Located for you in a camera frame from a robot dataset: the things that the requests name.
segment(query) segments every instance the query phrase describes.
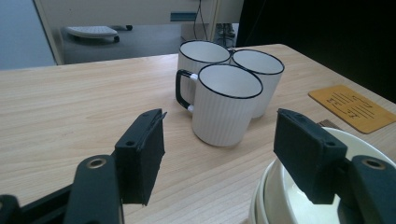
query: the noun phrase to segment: wooden table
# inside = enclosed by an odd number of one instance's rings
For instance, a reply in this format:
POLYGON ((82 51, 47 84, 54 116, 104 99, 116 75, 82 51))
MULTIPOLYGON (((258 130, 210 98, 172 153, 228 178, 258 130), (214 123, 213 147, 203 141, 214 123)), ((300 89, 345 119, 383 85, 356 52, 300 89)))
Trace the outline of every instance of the wooden table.
POLYGON ((110 154, 141 113, 162 108, 166 153, 147 207, 124 205, 126 223, 244 223, 253 190, 275 159, 276 111, 329 119, 396 160, 396 123, 361 134, 307 94, 344 84, 396 113, 396 105, 283 45, 259 46, 286 70, 266 114, 235 147, 212 147, 175 99, 177 55, 0 72, 0 194, 20 204, 73 181, 77 165, 110 154))

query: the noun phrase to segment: mug handle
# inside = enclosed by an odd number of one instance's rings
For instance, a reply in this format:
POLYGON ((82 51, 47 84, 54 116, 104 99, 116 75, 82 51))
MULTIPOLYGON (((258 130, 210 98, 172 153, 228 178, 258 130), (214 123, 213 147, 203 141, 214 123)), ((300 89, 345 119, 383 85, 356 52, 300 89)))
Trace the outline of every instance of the mug handle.
POLYGON ((176 100, 179 104, 192 113, 194 106, 190 105, 180 94, 180 81, 182 76, 188 77, 196 82, 196 80, 198 80, 198 75, 183 69, 178 70, 176 73, 176 100))
POLYGON ((235 54, 237 52, 236 49, 228 49, 228 52, 230 52, 230 54, 233 56, 233 54, 235 54))

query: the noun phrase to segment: white mug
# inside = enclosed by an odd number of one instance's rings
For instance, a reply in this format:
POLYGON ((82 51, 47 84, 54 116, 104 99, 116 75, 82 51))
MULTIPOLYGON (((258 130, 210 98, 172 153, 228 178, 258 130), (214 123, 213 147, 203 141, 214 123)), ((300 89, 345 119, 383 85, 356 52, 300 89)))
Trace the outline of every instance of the white mug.
POLYGON ((177 71, 177 101, 192 113, 192 129, 204 142, 229 147, 240 142, 262 93, 261 81, 249 71, 230 64, 210 64, 199 75, 177 71), (196 84, 194 105, 180 94, 181 78, 196 84))
POLYGON ((235 51, 230 64, 247 69, 262 81, 263 91, 253 113, 254 119, 261 117, 274 95, 277 83, 285 70, 285 65, 273 55, 253 49, 235 51))
MULTIPOLYGON (((177 70, 184 69, 194 74, 212 63, 228 63, 231 58, 231 52, 213 42, 204 40, 192 40, 184 42, 180 45, 178 51, 177 70)), ((193 104, 193 92, 195 92, 195 85, 187 78, 181 79, 182 89, 181 95, 183 98, 193 104)))

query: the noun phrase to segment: cork mat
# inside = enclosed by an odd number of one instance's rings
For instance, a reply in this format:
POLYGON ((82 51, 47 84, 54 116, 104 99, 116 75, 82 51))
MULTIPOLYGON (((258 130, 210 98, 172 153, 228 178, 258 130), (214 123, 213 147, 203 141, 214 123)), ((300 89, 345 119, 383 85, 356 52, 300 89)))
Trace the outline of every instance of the cork mat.
POLYGON ((361 133, 372 133, 396 121, 396 115, 343 85, 308 94, 361 133))

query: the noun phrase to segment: floor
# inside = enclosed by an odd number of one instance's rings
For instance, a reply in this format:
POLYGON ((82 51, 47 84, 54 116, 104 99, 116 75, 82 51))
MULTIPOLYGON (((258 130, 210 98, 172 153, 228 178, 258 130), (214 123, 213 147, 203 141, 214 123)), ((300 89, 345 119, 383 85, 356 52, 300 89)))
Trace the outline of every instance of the floor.
MULTIPOLYGON (((173 54, 178 52, 180 44, 185 41, 181 37, 180 24, 136 25, 131 31, 128 31, 126 26, 111 28, 118 31, 119 43, 114 43, 112 37, 76 40, 63 31, 65 64, 173 54)), ((233 28, 237 33, 238 24, 233 24, 233 28)), ((224 39, 216 34, 213 42, 232 48, 236 43, 236 37, 224 39)))

